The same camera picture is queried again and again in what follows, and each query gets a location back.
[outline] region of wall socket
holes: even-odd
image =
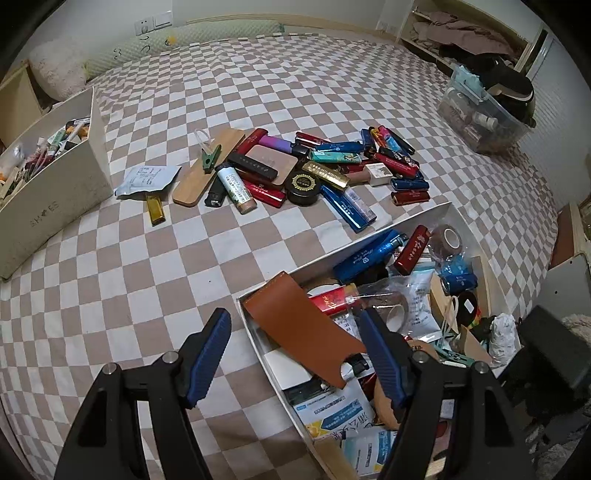
[[[135,24],[135,35],[144,35],[154,30],[154,17],[146,17]]]
[[[138,20],[135,26],[135,35],[144,35],[160,28],[171,27],[173,24],[172,11],[164,12],[163,14],[154,15],[153,17],[146,17]]]

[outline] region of screw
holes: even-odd
[[[102,372],[105,375],[110,375],[112,373],[115,373],[115,370],[117,370],[117,364],[114,364],[113,362],[103,365],[103,368],[102,368]]]
[[[474,363],[474,370],[476,370],[480,374],[485,374],[485,373],[488,373],[488,371],[490,369],[489,369],[488,365],[485,364],[484,362],[475,362]]]
[[[169,352],[166,352],[163,356],[162,356],[162,361],[165,364],[173,364],[178,360],[178,353],[175,352],[174,350],[171,350]]]
[[[419,350],[413,353],[413,360],[419,364],[426,364],[429,360],[429,355],[428,353]]]

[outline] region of white pillow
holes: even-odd
[[[86,85],[83,55],[72,38],[37,46],[29,54],[29,64],[39,86],[55,100],[64,101]]]

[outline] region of gold lighter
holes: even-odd
[[[150,220],[152,226],[156,226],[166,220],[164,210],[162,209],[162,201],[158,193],[146,193],[146,202],[148,203],[148,211],[150,213]]]
[[[333,187],[339,189],[341,192],[344,191],[344,189],[347,188],[347,185],[349,184],[348,177],[342,173],[332,170],[331,168],[316,163],[315,161],[307,162],[302,167],[302,170],[320,177],[322,180],[330,183]]]

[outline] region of pillow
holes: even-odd
[[[86,62],[86,73],[90,80],[128,61],[139,60],[146,55],[159,55],[163,51],[186,47],[192,43],[280,32],[283,32],[282,25],[275,20],[223,20],[163,28],[129,38],[103,50]]]
[[[34,48],[29,54],[29,65],[45,93],[62,102],[85,88],[83,58],[74,39],[58,38]]]

